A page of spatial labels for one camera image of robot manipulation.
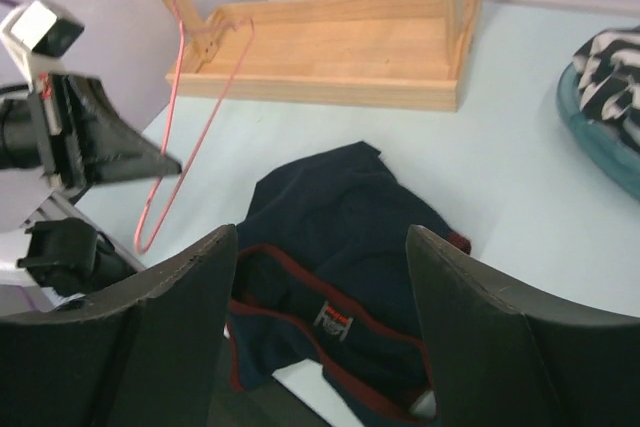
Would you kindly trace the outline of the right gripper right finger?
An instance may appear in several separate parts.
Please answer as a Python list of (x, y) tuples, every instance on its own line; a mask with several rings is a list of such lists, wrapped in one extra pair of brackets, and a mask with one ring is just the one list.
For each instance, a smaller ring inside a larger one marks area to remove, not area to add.
[(445, 426), (635, 426), (639, 321), (543, 292), (422, 226), (406, 250)]

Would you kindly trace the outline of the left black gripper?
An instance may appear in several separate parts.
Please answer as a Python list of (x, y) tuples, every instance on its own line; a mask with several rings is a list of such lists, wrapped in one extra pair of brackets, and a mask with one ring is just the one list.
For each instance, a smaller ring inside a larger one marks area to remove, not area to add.
[(93, 76), (40, 73), (27, 107), (44, 177), (56, 191), (182, 173), (179, 160), (119, 116)]

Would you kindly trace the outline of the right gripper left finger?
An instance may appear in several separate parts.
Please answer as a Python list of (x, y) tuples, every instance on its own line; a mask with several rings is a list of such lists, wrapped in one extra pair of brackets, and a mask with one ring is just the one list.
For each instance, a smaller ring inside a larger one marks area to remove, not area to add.
[(217, 228), (49, 312), (1, 321), (5, 426), (203, 426), (236, 265)]

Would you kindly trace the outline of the pink wire hanger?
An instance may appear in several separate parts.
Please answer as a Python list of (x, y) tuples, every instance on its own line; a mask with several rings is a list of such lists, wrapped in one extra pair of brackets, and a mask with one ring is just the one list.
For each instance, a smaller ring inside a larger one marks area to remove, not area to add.
[(241, 50), (231, 73), (227, 76), (227, 80), (223, 85), (221, 94), (218, 96), (211, 113), (204, 124), (203, 130), (195, 141), (194, 148), (182, 166), (181, 173), (173, 187), (171, 194), (163, 208), (158, 221), (150, 231), (148, 239), (143, 238), (145, 223), (151, 210), (154, 198), (163, 181), (162, 177), (158, 177), (153, 183), (143, 210), (141, 212), (138, 224), (133, 236), (133, 247), (136, 253), (145, 254), (151, 248), (167, 214), (178, 195), (178, 192), (188, 175), (188, 172), (198, 155), (198, 152), (207, 136), (207, 133), (220, 109), (220, 106), (228, 94), (230, 87), (233, 85), (236, 75), (239, 73), (246, 55), (251, 48), (255, 39), (255, 23), (251, 17), (244, 17), (237, 21), (219, 20), (211, 24), (203, 20), (198, 13), (195, 4), (191, 0), (162, 0), (176, 20), (179, 32), (178, 53), (173, 66), (173, 73), (170, 75), (171, 91), (169, 102), (166, 108), (166, 120), (164, 126), (164, 134), (160, 145), (163, 154), (168, 152), (169, 140), (176, 111), (176, 101), (179, 94), (181, 76), (187, 73), (191, 67), (198, 69), (200, 66), (213, 59), (219, 50), (219, 40), (228, 31), (237, 32), (244, 27), (250, 29), (248, 40)]

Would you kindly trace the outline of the navy basketball jersey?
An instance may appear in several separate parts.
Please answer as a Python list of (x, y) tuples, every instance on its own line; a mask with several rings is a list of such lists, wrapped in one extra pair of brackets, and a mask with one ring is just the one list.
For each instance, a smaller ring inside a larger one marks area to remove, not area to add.
[(405, 250), (413, 225), (471, 249), (366, 142), (261, 179), (237, 227), (233, 387), (255, 389), (312, 360), (364, 425), (437, 425), (416, 409), (432, 385)]

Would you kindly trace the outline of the black white striped tank top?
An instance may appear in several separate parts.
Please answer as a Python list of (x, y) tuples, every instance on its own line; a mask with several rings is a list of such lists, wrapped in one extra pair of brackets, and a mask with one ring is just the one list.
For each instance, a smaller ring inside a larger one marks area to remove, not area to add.
[(573, 55), (579, 109), (591, 120), (617, 130), (639, 150), (639, 29), (605, 29)]

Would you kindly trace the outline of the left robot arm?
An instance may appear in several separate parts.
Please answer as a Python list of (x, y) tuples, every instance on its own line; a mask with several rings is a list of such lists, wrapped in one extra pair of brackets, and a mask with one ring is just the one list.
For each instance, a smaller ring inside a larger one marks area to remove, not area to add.
[(73, 297), (137, 274), (140, 264), (70, 202), (99, 185), (176, 176), (180, 162), (118, 115), (97, 78), (48, 73), (24, 97), (21, 89), (2, 91), (1, 167), (40, 167), (52, 192), (22, 223), (28, 246), (4, 283)]

